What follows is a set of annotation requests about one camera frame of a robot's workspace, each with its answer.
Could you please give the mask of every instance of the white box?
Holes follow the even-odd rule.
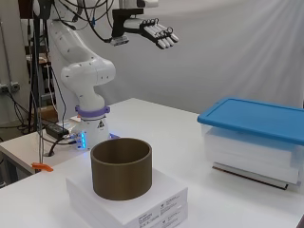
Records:
[[[187,218],[187,187],[155,169],[152,180],[146,194],[126,201],[99,197],[93,191],[90,169],[66,178],[66,186],[71,206],[93,228],[176,227]],[[160,224],[165,219],[171,222],[168,226]]]
[[[212,162],[293,184],[303,164],[301,146],[217,127],[204,135],[204,147]]]

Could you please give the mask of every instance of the table surface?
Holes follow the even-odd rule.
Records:
[[[46,132],[44,138],[55,142]],[[52,143],[44,141],[44,154],[49,152]],[[10,141],[0,143],[0,151],[19,165],[27,169],[30,173],[34,174],[35,170],[31,168],[33,162],[39,162],[39,135],[35,133],[28,134]],[[75,149],[74,145],[56,145],[54,148],[55,156],[44,157],[44,163],[54,166],[62,162],[66,162],[75,158],[85,151]]]
[[[113,134],[149,142],[153,166],[187,184],[189,218],[180,228],[295,228],[304,213],[304,196],[212,169],[197,117],[131,99],[112,105],[107,121]],[[66,177],[89,166],[89,153],[84,153],[56,165],[52,173],[1,189],[1,227],[88,228],[69,206]]]

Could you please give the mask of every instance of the white plastic container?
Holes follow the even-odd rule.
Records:
[[[299,181],[302,146],[218,127],[203,136],[205,153],[212,162],[287,183]]]

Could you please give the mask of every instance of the cardboard tube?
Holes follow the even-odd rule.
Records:
[[[93,189],[107,200],[132,200],[152,186],[152,148],[136,139],[97,144],[91,151]]]

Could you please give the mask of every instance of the blue lid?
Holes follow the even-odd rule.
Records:
[[[201,124],[304,145],[304,109],[227,98],[199,115]]]

